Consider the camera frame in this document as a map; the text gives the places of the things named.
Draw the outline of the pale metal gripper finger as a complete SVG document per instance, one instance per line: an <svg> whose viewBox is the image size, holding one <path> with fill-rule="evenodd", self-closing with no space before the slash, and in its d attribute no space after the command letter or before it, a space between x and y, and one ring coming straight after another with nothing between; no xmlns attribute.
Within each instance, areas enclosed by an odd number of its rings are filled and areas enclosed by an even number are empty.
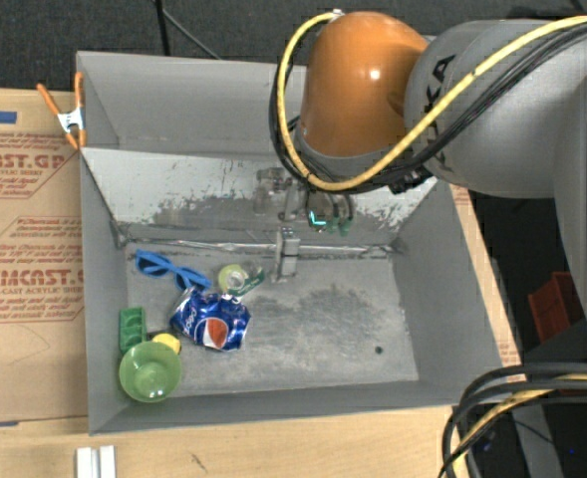
<svg viewBox="0 0 587 478"><path fill-rule="evenodd" d="M275 265L273 270L273 281L279 282L283 278L283 261L286 237L285 228L280 228L276 236Z"/></svg>
<svg viewBox="0 0 587 478"><path fill-rule="evenodd" d="M301 239L292 228L284 229L284 275L295 276Z"/></svg>

